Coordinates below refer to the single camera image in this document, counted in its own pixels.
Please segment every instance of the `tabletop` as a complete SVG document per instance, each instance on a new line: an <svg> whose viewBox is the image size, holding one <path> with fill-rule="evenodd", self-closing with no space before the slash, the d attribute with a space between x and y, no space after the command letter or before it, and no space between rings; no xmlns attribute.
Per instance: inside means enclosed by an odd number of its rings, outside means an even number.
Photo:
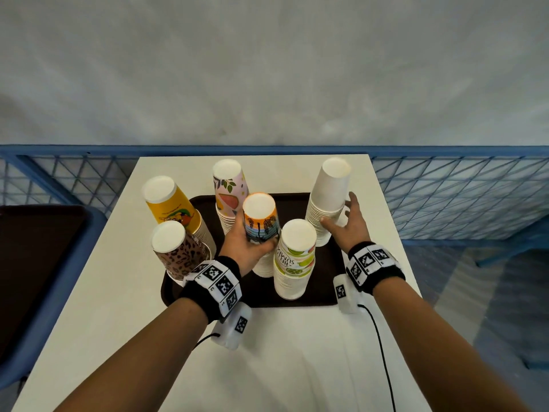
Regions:
<svg viewBox="0 0 549 412"><path fill-rule="evenodd" d="M86 267L13 408L53 410L78 384L165 309L164 268L150 248L156 225L141 186L169 175L189 198L213 194L211 168L238 160L251 192L311 191L329 155L140 158ZM372 240L415 277L367 155L342 155ZM381 334L397 410L429 406L374 299L364 296ZM208 334L213 328L206 329ZM254 309L240 347L205 342L189 357L161 411L391 410L377 335L367 313L337 305Z"/></svg>

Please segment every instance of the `leopard print paper cup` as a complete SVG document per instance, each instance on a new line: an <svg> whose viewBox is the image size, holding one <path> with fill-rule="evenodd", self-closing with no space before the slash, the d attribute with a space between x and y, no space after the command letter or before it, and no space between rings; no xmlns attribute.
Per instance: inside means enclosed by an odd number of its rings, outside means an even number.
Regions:
<svg viewBox="0 0 549 412"><path fill-rule="evenodd" d="M177 221L158 224L150 239L154 252L168 275L180 283L196 266L210 258L210 250Z"/></svg>

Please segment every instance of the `wall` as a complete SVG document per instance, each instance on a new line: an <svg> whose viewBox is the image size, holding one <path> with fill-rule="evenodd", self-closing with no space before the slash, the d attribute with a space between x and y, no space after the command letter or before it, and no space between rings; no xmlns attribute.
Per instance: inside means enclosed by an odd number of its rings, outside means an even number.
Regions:
<svg viewBox="0 0 549 412"><path fill-rule="evenodd" d="M541 145L549 0L1 0L0 143Z"/></svg>

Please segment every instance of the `wire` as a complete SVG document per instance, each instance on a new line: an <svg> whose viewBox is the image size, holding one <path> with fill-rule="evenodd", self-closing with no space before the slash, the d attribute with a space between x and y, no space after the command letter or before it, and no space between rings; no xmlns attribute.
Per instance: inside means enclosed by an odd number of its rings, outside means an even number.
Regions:
<svg viewBox="0 0 549 412"><path fill-rule="evenodd" d="M196 347L198 347L201 343L203 343L204 341L206 341L207 339L209 339L210 337L221 337L221 334L219 334L219 332L212 332L210 335L208 336L205 336L203 339L201 339L198 343L196 343Z"/></svg>
<svg viewBox="0 0 549 412"><path fill-rule="evenodd" d="M391 386L391 379L389 378L389 371L387 370L387 363L385 362L385 354L383 354L383 346L381 345L381 336L379 335L379 330L377 328L377 324L375 323L374 316L372 315L372 313L370 312L370 310L367 307L365 307L364 305L361 305L361 304L358 304L358 306L360 306L361 308L364 308L368 311L368 313L370 314L370 318L372 319L372 322L374 323L375 332L378 335L379 349L381 351L381 358L383 360L383 367L385 367L385 374L387 375L387 382L389 383L389 391L391 392L391 402L393 402L393 412L396 412L395 398L393 396L393 387Z"/></svg>

